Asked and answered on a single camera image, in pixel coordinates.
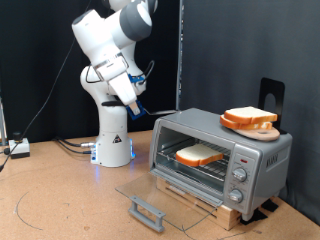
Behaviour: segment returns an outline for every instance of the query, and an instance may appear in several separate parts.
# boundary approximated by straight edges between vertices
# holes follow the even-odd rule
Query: black stand
[[[262,78],[260,83],[260,94],[258,108],[264,110],[265,100],[269,93],[271,93],[276,99],[275,113],[278,115],[278,120],[273,123],[273,127],[276,128],[280,134],[286,134],[287,132],[280,129],[282,108],[284,100],[285,85],[283,82],[275,81],[269,78]]]

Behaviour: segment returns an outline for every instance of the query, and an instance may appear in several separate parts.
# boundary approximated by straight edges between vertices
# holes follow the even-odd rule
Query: wire rack
[[[217,145],[214,145],[214,144],[202,141],[202,140],[196,140],[195,142],[203,144],[213,150],[216,150],[218,152],[223,153],[223,159],[208,163],[207,165],[200,165],[198,167],[191,167],[191,166],[187,166],[187,165],[185,165],[185,166],[190,167],[196,171],[200,171],[201,173],[203,173],[205,175],[208,175],[214,179],[217,179],[219,181],[224,182],[226,174],[227,174],[231,151],[226,148],[223,148],[223,147],[220,147],[220,146],[217,146]],[[166,150],[162,150],[162,151],[158,152],[158,154],[167,158],[168,161],[176,161],[179,164],[182,164],[176,160],[176,152],[184,147],[186,147],[186,145],[179,144],[179,146],[178,145],[171,146],[170,148],[168,148]]]

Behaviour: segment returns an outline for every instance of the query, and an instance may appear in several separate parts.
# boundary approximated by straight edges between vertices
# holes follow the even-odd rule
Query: black curtain
[[[89,0],[1,1],[0,80],[9,139],[14,131],[26,128],[45,102],[74,39],[71,24],[88,4]],[[113,13],[101,0],[92,0],[88,9],[102,17]],[[174,109],[179,0],[161,0],[152,20],[152,34],[137,44],[135,58],[142,70],[151,60],[156,64],[147,91],[138,99],[149,111]],[[30,142],[51,140],[56,135],[98,135],[97,107],[79,80],[88,64],[75,42],[51,99],[26,135]],[[156,118],[143,116],[132,121],[128,117],[129,131],[150,130]]]
[[[284,82],[281,128],[293,145],[280,196],[318,224],[319,12],[312,0],[184,0],[180,105],[218,114],[257,107],[263,77]]]

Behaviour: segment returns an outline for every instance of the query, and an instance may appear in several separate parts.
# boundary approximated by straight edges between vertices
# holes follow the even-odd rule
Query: table surface
[[[56,142],[31,144],[31,157],[9,160],[0,173],[0,238],[320,239],[319,226],[279,198],[275,212],[262,210],[267,219],[230,231],[207,219],[185,232],[166,222],[163,233],[146,227],[128,213],[130,200],[115,188],[149,171],[151,135],[129,133],[137,157],[119,168],[92,165],[88,155],[68,152]]]

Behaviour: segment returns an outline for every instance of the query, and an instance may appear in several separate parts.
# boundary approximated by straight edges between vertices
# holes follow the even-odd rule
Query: toast
[[[224,118],[241,124],[256,124],[277,121],[278,115],[254,107],[244,107],[225,111]]]
[[[192,167],[206,165],[223,158],[223,153],[213,150],[203,144],[186,147],[176,153],[176,160]]]
[[[263,122],[263,123],[256,123],[256,124],[242,124],[242,123],[237,123],[237,122],[228,120],[224,117],[224,115],[220,116],[220,123],[223,126],[231,129],[241,129],[241,130],[272,129],[271,122]]]

